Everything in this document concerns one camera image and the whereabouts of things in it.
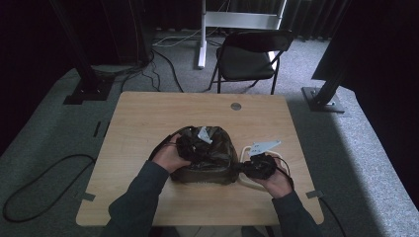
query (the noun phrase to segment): right hand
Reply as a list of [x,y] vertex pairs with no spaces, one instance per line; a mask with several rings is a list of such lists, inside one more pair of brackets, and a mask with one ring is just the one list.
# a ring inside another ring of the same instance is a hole
[[[278,168],[287,172],[286,169],[281,165],[281,160],[275,158]],[[276,170],[275,173],[267,180],[251,179],[254,182],[263,186],[273,198],[282,198],[293,191],[288,178]]]

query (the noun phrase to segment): black controller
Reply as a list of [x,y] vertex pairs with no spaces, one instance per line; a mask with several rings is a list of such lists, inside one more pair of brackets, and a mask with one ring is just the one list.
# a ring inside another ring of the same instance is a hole
[[249,178],[267,180],[277,170],[277,163],[272,156],[263,153],[250,157],[250,161],[235,164],[233,169]]

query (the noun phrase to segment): person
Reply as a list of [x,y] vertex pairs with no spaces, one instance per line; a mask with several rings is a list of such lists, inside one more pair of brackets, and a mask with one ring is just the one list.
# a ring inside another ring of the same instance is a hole
[[[111,203],[111,220],[101,236],[148,236],[158,197],[166,180],[172,172],[191,164],[178,154],[174,142],[179,136],[173,136],[151,161],[146,161],[126,193]],[[319,227],[281,172],[276,171],[267,180],[253,181],[262,185],[273,197],[272,203],[279,217],[283,236],[322,236]]]

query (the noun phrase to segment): gray carpet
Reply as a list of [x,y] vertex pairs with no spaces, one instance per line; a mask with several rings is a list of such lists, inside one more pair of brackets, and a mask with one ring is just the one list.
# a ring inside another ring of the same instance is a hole
[[[165,33],[159,37],[190,34]],[[308,108],[301,87],[321,87],[323,82],[310,80],[328,41],[296,39],[282,56],[276,94],[287,98],[295,129],[315,187],[326,194],[348,236],[417,236],[419,213],[398,180],[373,129],[361,110],[353,92],[340,88],[337,96],[347,111],[346,116],[314,113]],[[185,92],[206,92],[214,68],[215,46],[209,44],[207,65],[197,69],[198,42],[184,41],[172,47],[154,47],[174,64]],[[160,75],[163,92],[178,92],[168,63],[155,55],[155,72]],[[118,71],[120,66],[95,66],[98,70]],[[152,65],[144,70],[154,78]],[[106,126],[121,92],[117,78],[108,101],[84,102],[80,106],[64,106],[63,100],[79,80],[73,69],[59,79],[27,125],[0,159],[0,204],[23,184],[39,175],[60,158],[77,153],[97,157]],[[224,83],[222,93],[269,94],[271,81]],[[151,79],[139,74],[126,81],[124,90],[155,91]],[[95,136],[98,121],[100,129]],[[51,170],[32,187],[10,202],[16,218],[37,213],[47,206],[66,184],[89,163],[77,157]],[[90,167],[54,207],[35,220],[9,223],[0,220],[0,236],[98,236],[101,227],[81,227],[75,223],[81,194],[93,170]],[[324,236],[342,236],[330,212],[322,205],[325,221],[320,225]],[[278,226],[277,236],[281,236]]]

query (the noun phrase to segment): dark sleeve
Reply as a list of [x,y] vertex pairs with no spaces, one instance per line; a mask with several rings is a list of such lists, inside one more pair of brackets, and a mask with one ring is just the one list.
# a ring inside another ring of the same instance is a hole
[[109,206],[111,220],[101,236],[148,236],[169,173],[146,161],[124,195]]
[[323,236],[311,215],[302,206],[295,191],[281,198],[272,199],[280,219],[284,237]]

